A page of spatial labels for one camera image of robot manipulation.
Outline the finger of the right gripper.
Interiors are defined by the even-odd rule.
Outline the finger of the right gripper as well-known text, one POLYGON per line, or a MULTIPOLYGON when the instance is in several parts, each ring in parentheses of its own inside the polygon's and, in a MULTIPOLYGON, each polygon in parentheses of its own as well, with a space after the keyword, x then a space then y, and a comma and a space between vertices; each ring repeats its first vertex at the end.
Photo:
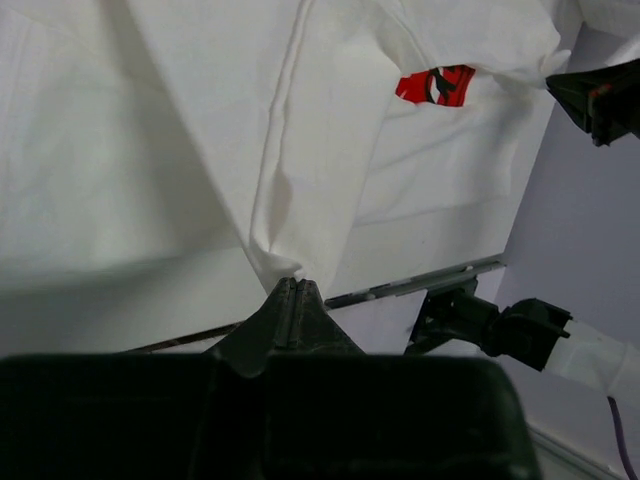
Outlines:
POLYGON ((596 147, 639 137, 639 63, 564 73, 546 79, 548 92, 596 147))

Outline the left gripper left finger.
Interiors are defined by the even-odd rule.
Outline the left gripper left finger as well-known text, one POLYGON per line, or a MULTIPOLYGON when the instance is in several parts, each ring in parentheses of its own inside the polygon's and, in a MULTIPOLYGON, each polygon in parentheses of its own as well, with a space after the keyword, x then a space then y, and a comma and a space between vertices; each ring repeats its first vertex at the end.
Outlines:
POLYGON ((192 478, 218 365, 204 354, 2 360, 2 478, 192 478))

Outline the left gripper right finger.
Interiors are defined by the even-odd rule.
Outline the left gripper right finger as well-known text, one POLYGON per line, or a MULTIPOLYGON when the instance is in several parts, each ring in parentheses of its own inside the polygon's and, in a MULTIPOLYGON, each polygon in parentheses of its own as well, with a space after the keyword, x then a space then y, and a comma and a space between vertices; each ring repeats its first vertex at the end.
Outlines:
POLYGON ((302 350, 313 283, 285 278, 279 329, 283 479, 536 479, 518 395, 481 359, 302 350))

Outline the white red-print t-shirt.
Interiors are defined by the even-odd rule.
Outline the white red-print t-shirt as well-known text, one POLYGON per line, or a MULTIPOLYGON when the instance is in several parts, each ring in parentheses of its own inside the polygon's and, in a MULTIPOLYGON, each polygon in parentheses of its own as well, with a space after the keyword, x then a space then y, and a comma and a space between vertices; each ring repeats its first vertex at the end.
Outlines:
POLYGON ((1 281, 217 248, 332 283, 358 225, 510 191, 540 1, 5 1, 1 281))

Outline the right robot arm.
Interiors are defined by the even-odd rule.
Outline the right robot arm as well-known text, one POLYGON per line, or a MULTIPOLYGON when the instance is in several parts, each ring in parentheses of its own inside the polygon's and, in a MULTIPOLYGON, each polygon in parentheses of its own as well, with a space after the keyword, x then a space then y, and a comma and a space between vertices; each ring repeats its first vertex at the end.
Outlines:
MULTIPOLYGON (((596 147, 639 135, 639 61, 551 75, 546 87, 596 147)), ((569 312, 536 299, 505 309, 487 354, 507 355, 537 371, 583 384, 639 406, 639 349, 578 323, 569 312)))

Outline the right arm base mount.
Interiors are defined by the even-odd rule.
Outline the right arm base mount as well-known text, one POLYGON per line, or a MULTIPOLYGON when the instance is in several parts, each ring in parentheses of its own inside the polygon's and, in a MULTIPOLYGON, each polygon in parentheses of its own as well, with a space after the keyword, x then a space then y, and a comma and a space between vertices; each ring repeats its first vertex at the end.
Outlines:
POLYGON ((484 343, 486 330, 499 308, 475 295, 473 278, 429 291, 409 337, 405 355, 424 355, 453 340, 475 347, 484 343))

